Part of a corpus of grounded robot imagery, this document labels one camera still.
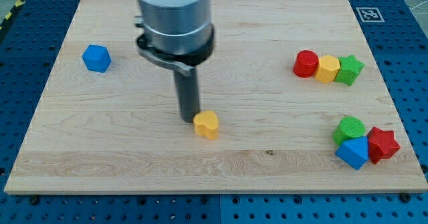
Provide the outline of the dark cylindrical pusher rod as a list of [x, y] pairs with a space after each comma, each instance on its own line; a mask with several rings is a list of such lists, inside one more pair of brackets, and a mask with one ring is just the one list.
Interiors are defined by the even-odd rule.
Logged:
[[188, 76], [174, 72], [174, 79], [181, 118], [192, 123], [194, 116], [200, 112], [197, 69], [192, 68]]

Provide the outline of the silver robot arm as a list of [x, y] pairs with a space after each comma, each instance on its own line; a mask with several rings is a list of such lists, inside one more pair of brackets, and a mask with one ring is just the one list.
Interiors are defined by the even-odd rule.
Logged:
[[143, 30], [136, 44], [152, 64], [173, 72], [179, 110], [185, 122], [200, 111], [197, 66], [211, 55], [215, 28], [210, 0], [138, 0], [134, 18]]

